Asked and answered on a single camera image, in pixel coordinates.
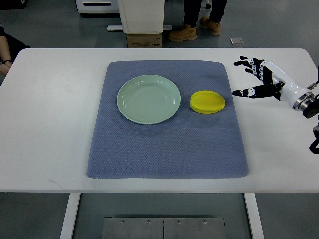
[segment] plate rim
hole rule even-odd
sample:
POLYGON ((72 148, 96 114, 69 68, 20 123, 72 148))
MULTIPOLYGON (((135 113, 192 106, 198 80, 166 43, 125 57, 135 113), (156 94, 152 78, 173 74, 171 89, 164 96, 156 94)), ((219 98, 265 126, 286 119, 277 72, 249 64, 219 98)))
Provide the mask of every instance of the plate rim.
POLYGON ((117 103, 117 108, 118 110, 120 111, 120 113, 125 117, 127 118, 128 120, 134 122, 134 123, 137 123, 137 124, 142 124, 142 125, 152 125, 152 124, 158 124, 158 123, 161 123, 161 122, 164 122, 166 120, 168 120, 169 118, 171 118, 176 112, 177 110, 179 109, 180 107, 180 104, 181 104, 181 94, 180 94, 180 90, 178 88, 178 86, 170 79, 164 77, 164 76, 160 76, 160 75, 155 75, 155 74, 144 74, 144 75, 139 75, 139 76, 136 76, 136 77, 133 77, 131 79, 129 79, 128 81, 126 81, 121 87, 120 89, 118 90, 118 93, 117 93, 117 97, 116 97, 116 103, 117 103), (160 77, 162 79, 164 79, 165 81, 169 82, 170 84, 173 85, 173 87, 175 87, 178 91, 178 104, 175 104, 176 105, 176 109, 172 112, 172 114, 170 114, 168 117, 166 117, 165 119, 161 119, 161 120, 157 120, 156 122, 141 122, 141 121, 137 121, 137 120, 133 120, 133 119, 130 119, 129 117, 127 117, 127 115, 125 113, 122 112, 121 108, 119 107, 119 96, 120 96, 120 92, 123 90, 123 88, 131 81, 135 80, 136 78, 140 78, 140 77, 146 77, 146 76, 156 76, 156 77, 160 77))

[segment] metal plate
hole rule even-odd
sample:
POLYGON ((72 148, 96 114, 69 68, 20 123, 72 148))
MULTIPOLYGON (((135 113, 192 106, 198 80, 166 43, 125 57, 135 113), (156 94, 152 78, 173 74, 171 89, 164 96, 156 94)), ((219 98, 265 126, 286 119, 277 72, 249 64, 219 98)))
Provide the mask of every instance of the metal plate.
POLYGON ((226 239, 223 218, 105 218, 102 239, 226 239))
POLYGON ((163 218, 105 218, 102 239, 163 239, 163 218))
POLYGON ((226 239, 223 218, 166 218, 165 239, 226 239))

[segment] table leg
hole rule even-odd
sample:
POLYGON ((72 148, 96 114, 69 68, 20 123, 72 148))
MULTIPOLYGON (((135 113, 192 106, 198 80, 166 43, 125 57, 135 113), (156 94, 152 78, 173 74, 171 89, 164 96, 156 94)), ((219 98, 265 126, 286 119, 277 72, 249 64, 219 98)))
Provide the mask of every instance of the table leg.
POLYGON ((264 233, 260 222, 255 194, 244 193, 244 197, 250 224, 251 236, 253 239, 264 239, 264 233))
POLYGON ((60 239, 72 239, 81 193, 70 193, 60 239))

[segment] person's arm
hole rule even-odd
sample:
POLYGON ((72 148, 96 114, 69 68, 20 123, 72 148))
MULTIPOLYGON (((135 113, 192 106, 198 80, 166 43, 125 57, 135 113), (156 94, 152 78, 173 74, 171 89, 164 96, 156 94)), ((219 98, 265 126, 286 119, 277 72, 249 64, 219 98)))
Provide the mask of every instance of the person's arm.
POLYGON ((2 62, 4 62, 0 65, 0 74, 6 76, 12 66, 12 58, 10 54, 8 40, 4 35, 4 28, 0 24, 0 58, 2 59, 2 62))
POLYGON ((9 44, 5 36, 0 36, 0 57, 2 62, 6 61, 7 66, 12 66, 9 44))

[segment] jeans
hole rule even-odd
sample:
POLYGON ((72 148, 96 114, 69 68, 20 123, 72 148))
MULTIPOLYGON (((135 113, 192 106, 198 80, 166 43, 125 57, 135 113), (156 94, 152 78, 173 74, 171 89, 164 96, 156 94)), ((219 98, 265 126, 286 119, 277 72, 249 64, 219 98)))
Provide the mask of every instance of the jeans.
MULTIPOLYGON (((219 23, 224 15, 227 0, 212 0, 210 19, 219 23)), ((184 0, 184 24, 196 27, 202 0, 184 0)))

